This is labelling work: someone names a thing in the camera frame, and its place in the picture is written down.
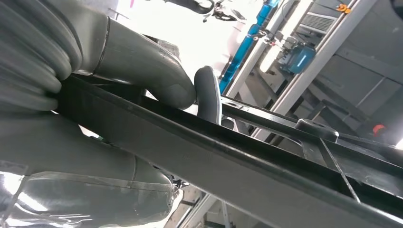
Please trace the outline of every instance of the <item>black metal frame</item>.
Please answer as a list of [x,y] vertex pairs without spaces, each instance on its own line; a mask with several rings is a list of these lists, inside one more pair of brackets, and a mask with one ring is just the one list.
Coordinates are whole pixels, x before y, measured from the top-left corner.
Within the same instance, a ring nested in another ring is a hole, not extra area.
[[[336,144],[283,124],[288,120],[279,116],[224,105],[226,116],[301,143],[309,156],[300,157],[147,97],[130,102],[73,76],[58,99],[58,113],[272,227],[401,227],[380,212],[403,218],[403,169],[382,157],[400,157],[393,147],[347,135]],[[345,140],[377,152],[355,150]]]

